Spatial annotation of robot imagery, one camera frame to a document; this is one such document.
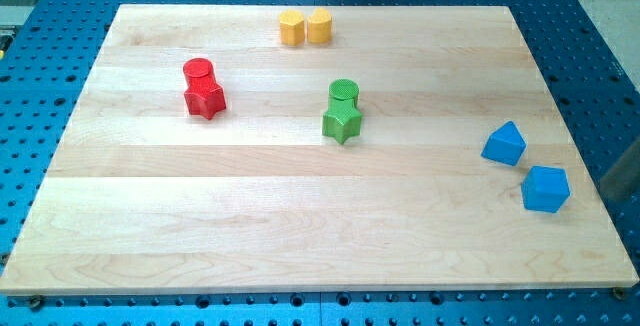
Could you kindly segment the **grey robot arm tool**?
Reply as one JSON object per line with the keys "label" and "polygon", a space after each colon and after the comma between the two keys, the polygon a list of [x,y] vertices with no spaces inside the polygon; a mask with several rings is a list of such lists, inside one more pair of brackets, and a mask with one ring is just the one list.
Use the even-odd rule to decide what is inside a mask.
{"label": "grey robot arm tool", "polygon": [[604,199],[623,202],[639,189],[639,138],[622,153],[619,159],[599,180]]}

